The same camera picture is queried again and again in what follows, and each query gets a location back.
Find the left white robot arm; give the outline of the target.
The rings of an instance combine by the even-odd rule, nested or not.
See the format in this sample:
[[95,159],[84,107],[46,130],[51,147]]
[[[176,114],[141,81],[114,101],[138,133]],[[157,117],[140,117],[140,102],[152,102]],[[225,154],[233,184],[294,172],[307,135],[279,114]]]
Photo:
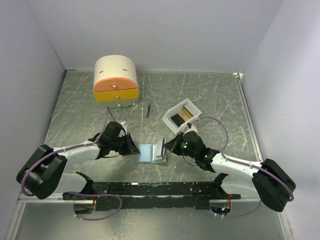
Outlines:
[[74,192],[86,200],[95,192],[93,180],[80,171],[67,173],[66,170],[86,161],[106,159],[111,152],[120,156],[140,154],[130,133],[115,121],[80,144],[61,148],[39,146],[18,172],[16,181],[28,197],[43,200],[53,193]]

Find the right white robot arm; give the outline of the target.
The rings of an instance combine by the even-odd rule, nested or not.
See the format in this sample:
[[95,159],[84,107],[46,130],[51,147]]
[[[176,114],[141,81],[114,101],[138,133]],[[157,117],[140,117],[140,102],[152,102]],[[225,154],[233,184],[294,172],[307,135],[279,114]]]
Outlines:
[[212,193],[218,199],[226,195],[258,198],[276,212],[282,212],[294,200],[295,182],[272,159],[259,162],[231,158],[207,147],[194,131],[180,132],[164,147],[177,156],[192,158],[204,171],[224,174],[224,179],[212,186]]

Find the mint green card holder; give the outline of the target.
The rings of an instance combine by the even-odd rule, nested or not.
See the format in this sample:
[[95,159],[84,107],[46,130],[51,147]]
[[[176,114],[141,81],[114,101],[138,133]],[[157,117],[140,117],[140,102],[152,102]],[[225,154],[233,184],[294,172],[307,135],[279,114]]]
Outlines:
[[142,164],[158,164],[167,161],[166,149],[164,148],[164,155],[156,157],[157,143],[153,144],[140,144],[138,149],[140,154],[137,156],[137,162]]

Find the black credit card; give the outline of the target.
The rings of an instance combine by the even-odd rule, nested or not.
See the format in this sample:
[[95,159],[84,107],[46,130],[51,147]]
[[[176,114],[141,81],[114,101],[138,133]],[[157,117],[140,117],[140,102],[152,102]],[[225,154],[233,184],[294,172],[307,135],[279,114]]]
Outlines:
[[173,121],[173,123],[177,127],[180,127],[182,124],[184,124],[186,122],[178,113],[173,115],[170,119]]

